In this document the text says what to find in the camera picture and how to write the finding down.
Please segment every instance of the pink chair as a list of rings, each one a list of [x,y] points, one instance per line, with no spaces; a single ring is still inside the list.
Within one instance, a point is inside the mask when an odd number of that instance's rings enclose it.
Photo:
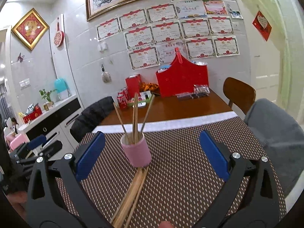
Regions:
[[[11,142],[10,148],[11,150],[15,150],[19,147],[22,143],[27,142],[28,139],[24,134],[18,134],[17,137]]]

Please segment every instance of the wooden chair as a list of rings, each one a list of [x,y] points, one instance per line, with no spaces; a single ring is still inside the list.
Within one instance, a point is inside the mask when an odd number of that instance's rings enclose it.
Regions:
[[[232,104],[235,104],[245,115],[255,101],[254,88],[232,77],[225,80],[223,92],[229,99],[229,107],[231,108]]]

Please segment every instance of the human hand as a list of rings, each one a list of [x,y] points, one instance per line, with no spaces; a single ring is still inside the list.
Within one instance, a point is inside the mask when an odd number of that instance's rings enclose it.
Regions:
[[[163,221],[159,224],[158,228],[174,228],[169,221]]]
[[[15,211],[25,220],[26,211],[21,204],[26,203],[27,193],[25,191],[15,192],[6,196]]]

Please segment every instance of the pink cup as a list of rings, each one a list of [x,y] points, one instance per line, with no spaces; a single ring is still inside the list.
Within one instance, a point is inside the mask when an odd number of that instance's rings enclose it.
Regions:
[[[126,135],[124,134],[121,139],[121,147],[125,155],[134,167],[145,167],[150,164],[152,156],[147,145],[147,141],[143,133],[139,135],[140,141],[136,144],[128,145]]]

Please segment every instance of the girl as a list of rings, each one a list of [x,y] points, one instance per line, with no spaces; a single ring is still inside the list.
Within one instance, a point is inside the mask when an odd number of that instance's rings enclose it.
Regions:
[[[18,127],[19,124],[16,120],[16,118],[12,118],[12,124],[13,126],[10,127],[10,129],[12,130],[7,136],[6,136],[6,142],[7,144],[10,146],[11,142],[16,138],[16,135],[18,134]]]

